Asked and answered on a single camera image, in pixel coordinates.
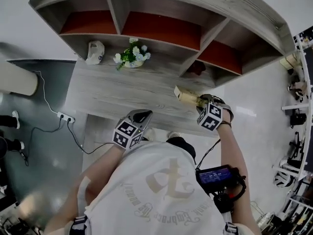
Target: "cable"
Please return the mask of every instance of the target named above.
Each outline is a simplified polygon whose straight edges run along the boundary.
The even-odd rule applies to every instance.
[[[91,154],[91,153],[94,153],[97,149],[99,149],[100,147],[104,146],[105,144],[114,144],[114,143],[111,143],[111,142],[104,143],[104,144],[100,145],[98,148],[95,148],[92,152],[87,152],[87,151],[85,151],[85,150],[78,144],[78,142],[77,142],[77,140],[76,140],[76,138],[75,138],[75,135],[74,135],[74,133],[72,132],[72,130],[69,128],[69,125],[68,125],[68,124],[69,124],[69,121],[67,121],[67,128],[68,128],[68,130],[70,131],[70,133],[72,134],[75,143],[77,144],[77,146],[78,146],[83,152],[85,152],[85,153],[88,154],[88,155]]]
[[[52,111],[53,113],[55,113],[56,115],[58,114],[57,112],[55,112],[54,110],[52,110],[52,108],[51,108],[51,106],[50,106],[50,104],[48,103],[48,101],[47,101],[47,99],[45,98],[45,80],[44,80],[44,78],[43,78],[43,76],[42,76],[42,74],[41,74],[41,71],[39,70],[34,70],[33,72],[39,72],[39,74],[40,74],[40,77],[41,77],[41,79],[43,80],[43,82],[44,82],[44,86],[43,86],[43,89],[44,89],[44,99],[45,99],[45,102],[47,103],[47,105],[49,106],[49,109],[50,109],[50,111]]]
[[[28,153],[27,154],[25,154],[25,165],[26,166],[28,166],[28,157],[29,157],[29,154],[30,154],[30,145],[31,145],[31,140],[32,140],[32,138],[33,138],[33,133],[34,133],[34,131],[35,130],[40,130],[40,131],[42,131],[42,132],[47,132],[47,133],[53,133],[53,132],[56,132],[56,131],[58,131],[58,130],[60,130],[61,129],[61,120],[62,120],[62,118],[63,118],[63,115],[61,115],[61,117],[60,117],[60,121],[59,121],[59,127],[58,128],[56,128],[56,129],[54,129],[54,130],[52,130],[52,131],[46,131],[46,130],[43,130],[43,129],[41,129],[41,128],[38,128],[38,127],[34,127],[34,128],[32,128],[32,130],[31,130],[31,132],[30,132],[30,138],[29,138],[29,142],[28,142]]]
[[[210,152],[211,150],[213,150],[214,147],[215,147],[220,141],[221,141],[221,140],[219,139],[210,149],[208,149],[208,151],[205,153],[205,155],[202,157],[201,161],[199,162],[199,164],[198,164],[196,170],[199,170],[199,169],[200,169],[200,166],[201,166],[201,164],[202,164],[202,161],[204,160],[204,158],[206,157],[206,155],[209,154],[209,152]]]

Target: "flower pot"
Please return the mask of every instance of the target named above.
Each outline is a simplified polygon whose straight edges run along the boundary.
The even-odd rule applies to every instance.
[[[131,66],[130,62],[125,62],[123,68],[136,68],[136,67],[140,67],[143,65],[145,61],[134,61],[134,65]]]

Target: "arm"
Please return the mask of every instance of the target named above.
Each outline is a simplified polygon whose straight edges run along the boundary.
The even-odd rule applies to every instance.
[[[118,145],[113,145],[100,159],[80,175],[59,212],[48,222],[45,234],[63,228],[69,221],[78,216],[77,192],[84,177],[90,179],[86,189],[87,204],[89,205],[98,196],[121,161],[124,151]]]
[[[223,111],[223,120],[230,122],[228,111]],[[236,142],[234,134],[227,124],[218,127],[218,133],[221,139],[222,165],[230,165],[237,167],[242,176],[246,176],[246,191],[243,196],[234,202],[234,212],[232,213],[233,223],[240,223],[250,228],[255,235],[260,235],[261,231],[257,226],[250,206],[250,193],[248,185],[248,171],[246,168],[244,157]],[[236,188],[230,193],[237,195],[241,188]]]

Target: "white wall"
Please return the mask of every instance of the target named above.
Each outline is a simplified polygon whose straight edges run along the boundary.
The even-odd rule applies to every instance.
[[[77,56],[28,5],[0,0],[0,57],[77,60]]]
[[[313,25],[313,0],[264,0],[288,23],[293,35]],[[0,57],[76,60],[72,50],[28,5],[0,0]]]
[[[313,0],[263,0],[286,20],[292,35],[313,25]]]

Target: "white helmet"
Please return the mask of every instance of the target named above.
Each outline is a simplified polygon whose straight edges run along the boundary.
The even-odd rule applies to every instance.
[[[274,184],[277,187],[289,187],[293,184],[294,180],[294,177],[279,171],[274,178]]]

